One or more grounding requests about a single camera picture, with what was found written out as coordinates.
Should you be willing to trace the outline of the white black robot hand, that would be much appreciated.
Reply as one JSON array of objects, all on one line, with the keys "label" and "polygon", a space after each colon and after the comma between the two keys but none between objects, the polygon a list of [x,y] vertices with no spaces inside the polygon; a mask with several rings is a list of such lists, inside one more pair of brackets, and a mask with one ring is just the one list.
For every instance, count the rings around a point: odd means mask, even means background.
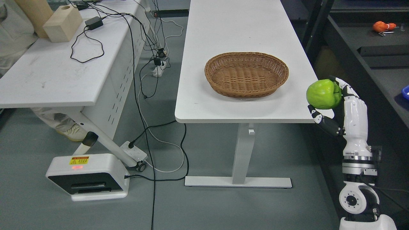
[{"label": "white black robot hand", "polygon": [[341,102],[338,106],[343,105],[344,122],[339,125],[332,118],[324,116],[320,110],[312,105],[308,105],[311,117],[321,129],[333,136],[343,136],[347,141],[343,150],[344,156],[372,156],[368,149],[368,118],[367,106],[353,88],[344,80],[330,76],[326,80],[336,82],[342,92]]}]

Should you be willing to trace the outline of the white robot base unit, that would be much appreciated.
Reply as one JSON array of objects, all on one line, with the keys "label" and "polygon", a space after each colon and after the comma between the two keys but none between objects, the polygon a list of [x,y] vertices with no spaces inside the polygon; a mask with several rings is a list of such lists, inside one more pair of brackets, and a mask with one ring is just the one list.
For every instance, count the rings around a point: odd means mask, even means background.
[{"label": "white robot base unit", "polygon": [[46,172],[73,201],[124,198],[128,175],[121,160],[111,153],[54,157]]}]

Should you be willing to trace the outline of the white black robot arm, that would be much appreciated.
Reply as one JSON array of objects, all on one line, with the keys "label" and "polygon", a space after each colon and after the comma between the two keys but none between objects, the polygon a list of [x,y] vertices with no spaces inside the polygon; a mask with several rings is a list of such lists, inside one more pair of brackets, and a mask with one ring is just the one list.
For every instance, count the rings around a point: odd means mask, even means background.
[{"label": "white black robot arm", "polygon": [[374,190],[382,147],[368,149],[372,156],[350,155],[342,160],[345,186],[339,194],[339,203],[347,215],[340,220],[340,230],[397,229],[392,218],[381,214],[380,199]]}]

